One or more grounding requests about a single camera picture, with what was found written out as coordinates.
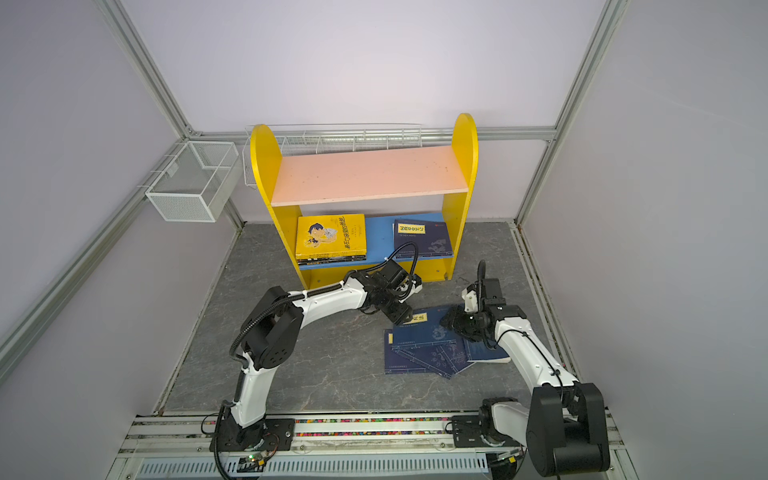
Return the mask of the yellow cartoon book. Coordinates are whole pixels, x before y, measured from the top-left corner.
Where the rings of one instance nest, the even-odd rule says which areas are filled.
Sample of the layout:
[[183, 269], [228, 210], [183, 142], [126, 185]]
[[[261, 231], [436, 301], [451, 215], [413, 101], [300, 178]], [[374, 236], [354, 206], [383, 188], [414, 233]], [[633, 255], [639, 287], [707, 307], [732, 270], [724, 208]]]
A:
[[318, 258], [303, 258], [297, 259], [299, 266], [311, 266], [311, 265], [323, 265], [323, 264], [335, 264], [345, 262], [364, 261], [367, 259], [366, 255], [351, 255], [341, 257], [318, 257]]
[[300, 262], [367, 255], [363, 214], [301, 216], [297, 221], [295, 256]]

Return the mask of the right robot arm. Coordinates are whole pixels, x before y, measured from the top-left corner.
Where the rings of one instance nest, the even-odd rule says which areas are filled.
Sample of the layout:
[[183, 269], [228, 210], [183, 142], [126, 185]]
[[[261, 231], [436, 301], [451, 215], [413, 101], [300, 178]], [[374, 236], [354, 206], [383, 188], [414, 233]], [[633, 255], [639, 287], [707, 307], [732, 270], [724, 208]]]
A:
[[513, 398], [485, 399], [480, 438], [513, 440], [542, 477], [605, 472], [610, 467], [604, 398], [593, 383], [570, 373], [535, 334], [522, 309], [506, 302], [500, 282], [480, 261], [475, 282], [462, 291], [464, 304], [441, 325], [463, 339], [504, 351], [531, 393], [525, 407]]

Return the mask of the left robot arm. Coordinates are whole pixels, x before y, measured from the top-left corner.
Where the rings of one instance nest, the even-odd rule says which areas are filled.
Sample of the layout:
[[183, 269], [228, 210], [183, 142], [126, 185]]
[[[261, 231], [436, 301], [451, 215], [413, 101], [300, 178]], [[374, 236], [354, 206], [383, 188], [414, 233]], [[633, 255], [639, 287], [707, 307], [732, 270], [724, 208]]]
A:
[[382, 313], [394, 325], [412, 318], [407, 300], [423, 285], [416, 273], [419, 249], [413, 242], [403, 248], [413, 253], [408, 267], [396, 260], [401, 251], [396, 248], [384, 261], [350, 270], [330, 285], [293, 292], [276, 286], [262, 296], [229, 348], [240, 373], [234, 398], [224, 401], [217, 414], [211, 451], [257, 449], [265, 441], [267, 399], [274, 376], [294, 352], [304, 327], [351, 310]]

